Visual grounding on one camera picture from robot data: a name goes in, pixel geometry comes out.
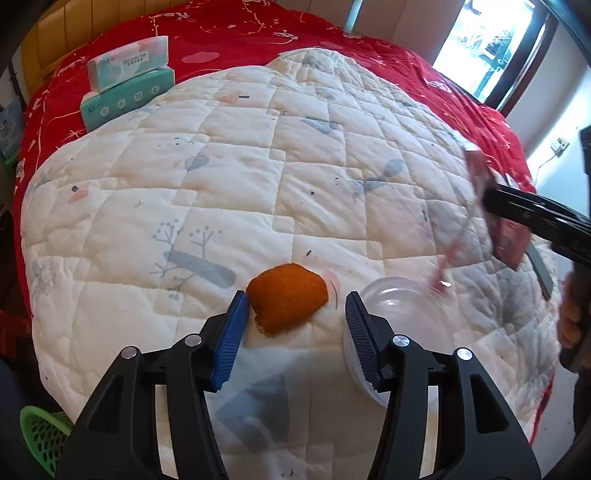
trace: wall outlet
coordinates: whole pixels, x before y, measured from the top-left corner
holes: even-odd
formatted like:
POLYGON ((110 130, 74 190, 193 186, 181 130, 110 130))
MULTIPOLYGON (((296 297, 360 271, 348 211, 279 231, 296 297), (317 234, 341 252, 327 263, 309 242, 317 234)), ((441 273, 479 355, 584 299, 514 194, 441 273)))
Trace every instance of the wall outlet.
POLYGON ((566 150, 569 147, 569 145, 570 143, 561 137, 557 140, 554 140, 550 145, 550 148, 554 152, 554 155, 559 157, 564 153, 564 150, 566 150))

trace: yellow headboard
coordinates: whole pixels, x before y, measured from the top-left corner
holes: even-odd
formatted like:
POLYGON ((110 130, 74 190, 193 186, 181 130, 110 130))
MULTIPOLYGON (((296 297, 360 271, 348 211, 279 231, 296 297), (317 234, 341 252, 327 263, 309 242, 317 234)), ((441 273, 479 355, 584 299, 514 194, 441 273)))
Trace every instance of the yellow headboard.
POLYGON ((72 51, 111 27, 187 0, 57 0, 22 42, 22 67, 32 96, 72 51))

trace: teal tissue pack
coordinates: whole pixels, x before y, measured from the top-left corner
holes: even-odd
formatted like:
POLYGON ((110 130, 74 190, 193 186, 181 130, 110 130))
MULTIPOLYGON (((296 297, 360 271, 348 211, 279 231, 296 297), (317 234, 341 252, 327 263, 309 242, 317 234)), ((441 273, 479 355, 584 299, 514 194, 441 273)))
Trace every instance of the teal tissue pack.
POLYGON ((174 70, 160 67, 142 73, 102 93, 89 92, 80 104, 80 113, 87 132, 124 113, 144 106, 174 86, 174 70))

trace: red blanket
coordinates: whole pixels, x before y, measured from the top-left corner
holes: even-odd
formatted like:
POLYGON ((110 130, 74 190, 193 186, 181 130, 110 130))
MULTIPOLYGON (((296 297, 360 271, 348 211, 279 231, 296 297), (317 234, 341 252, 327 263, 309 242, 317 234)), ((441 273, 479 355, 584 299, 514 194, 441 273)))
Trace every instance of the red blanket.
MULTIPOLYGON (((90 90, 86 62, 108 50, 151 35, 168 35, 170 67, 180 83, 191 77, 241 65, 265 65, 280 53, 321 47, 353 57, 378 76, 428 105, 441 119, 477 144, 491 167, 534 191, 524 153, 497 111, 471 100, 413 52, 383 40, 344 33, 314 15, 288 11, 268 0, 204 0, 118 25, 68 56, 27 110, 17 169, 16 245, 26 186, 62 145, 86 133, 79 107, 90 90)), ((28 289, 22 252, 17 263, 23 295, 28 289)))

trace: metal screw head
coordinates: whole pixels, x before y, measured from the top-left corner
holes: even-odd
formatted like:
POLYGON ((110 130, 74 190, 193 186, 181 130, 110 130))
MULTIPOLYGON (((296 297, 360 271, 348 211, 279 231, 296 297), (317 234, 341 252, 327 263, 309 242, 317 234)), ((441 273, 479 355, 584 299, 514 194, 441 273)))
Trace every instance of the metal screw head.
POLYGON ((196 333, 192 333, 191 335, 187 335, 185 337, 185 345, 187 346, 201 345, 201 342, 203 342, 201 335, 198 335, 196 333))
POLYGON ((470 350, 468 350, 467 348, 460 348, 457 351, 457 355, 462 360, 470 360, 473 357, 472 352, 470 350))
POLYGON ((410 340, 404 335, 397 335, 392 339, 392 343, 396 346, 405 347, 408 346, 410 340))
POLYGON ((121 356, 126 360, 135 357, 138 354, 138 349, 134 346, 126 346, 121 350, 121 356))

